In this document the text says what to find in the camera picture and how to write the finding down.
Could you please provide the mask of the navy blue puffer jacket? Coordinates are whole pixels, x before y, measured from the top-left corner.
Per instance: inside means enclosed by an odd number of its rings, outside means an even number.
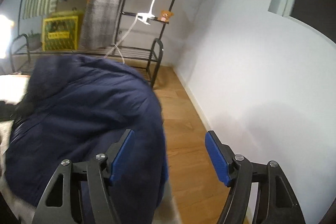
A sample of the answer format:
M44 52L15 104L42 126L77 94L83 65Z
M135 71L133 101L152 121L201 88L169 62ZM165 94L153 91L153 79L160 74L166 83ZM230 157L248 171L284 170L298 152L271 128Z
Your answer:
M37 59L5 153L9 189L37 206L62 160L92 159L126 129L135 144L109 192L122 223L151 223L166 172L161 105L152 88L138 71L110 59Z

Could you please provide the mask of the black metal clothes rack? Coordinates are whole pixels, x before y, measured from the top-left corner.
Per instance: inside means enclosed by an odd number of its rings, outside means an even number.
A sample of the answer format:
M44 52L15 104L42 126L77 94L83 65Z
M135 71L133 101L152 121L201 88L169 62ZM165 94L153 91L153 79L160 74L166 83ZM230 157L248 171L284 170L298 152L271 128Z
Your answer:
M139 69L147 80L153 84L163 59L163 33L169 22L158 19L162 10L175 13L176 0L123 0L120 19L117 24L117 35L114 43L106 48L96 50L50 51L45 52L42 46L29 50L28 34L41 33L44 18L37 16L22 19L23 0L1 0L1 13L10 20L9 39L5 43L3 55L10 61L13 72L29 75L40 56L46 55L88 55L94 57L109 57L125 61ZM59 2L55 12L85 9L89 0L67 0Z

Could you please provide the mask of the yellow green patterned box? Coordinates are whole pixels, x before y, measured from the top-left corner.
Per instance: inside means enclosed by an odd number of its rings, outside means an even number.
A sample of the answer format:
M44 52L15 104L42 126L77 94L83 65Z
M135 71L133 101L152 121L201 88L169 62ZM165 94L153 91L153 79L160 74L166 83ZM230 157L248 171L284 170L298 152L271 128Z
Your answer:
M42 50L76 51L79 47L84 12L81 10L53 12L42 22Z

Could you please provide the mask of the small potted plant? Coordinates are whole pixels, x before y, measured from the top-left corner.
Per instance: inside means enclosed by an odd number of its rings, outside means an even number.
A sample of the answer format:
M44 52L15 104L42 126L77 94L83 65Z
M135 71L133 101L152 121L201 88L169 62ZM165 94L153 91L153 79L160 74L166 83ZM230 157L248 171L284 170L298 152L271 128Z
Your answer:
M28 36L27 41L29 44L29 50L35 51L42 46L41 33L36 33L33 32L33 30L31 30L31 32L27 36Z

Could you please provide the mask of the small brown teddy bear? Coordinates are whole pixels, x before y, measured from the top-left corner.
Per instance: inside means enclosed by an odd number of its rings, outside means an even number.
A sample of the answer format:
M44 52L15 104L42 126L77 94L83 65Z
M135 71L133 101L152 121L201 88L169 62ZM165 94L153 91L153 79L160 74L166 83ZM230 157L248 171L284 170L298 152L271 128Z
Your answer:
M169 10L162 10L158 19L162 22L169 22L170 18L174 15L173 12Z

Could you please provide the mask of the grey plaid hanging coat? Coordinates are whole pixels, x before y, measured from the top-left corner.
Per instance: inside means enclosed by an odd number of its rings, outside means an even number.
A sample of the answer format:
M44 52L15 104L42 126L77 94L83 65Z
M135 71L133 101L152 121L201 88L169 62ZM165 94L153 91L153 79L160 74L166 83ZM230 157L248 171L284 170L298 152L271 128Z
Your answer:
M81 50L106 48L114 43L122 1L89 0L81 25Z

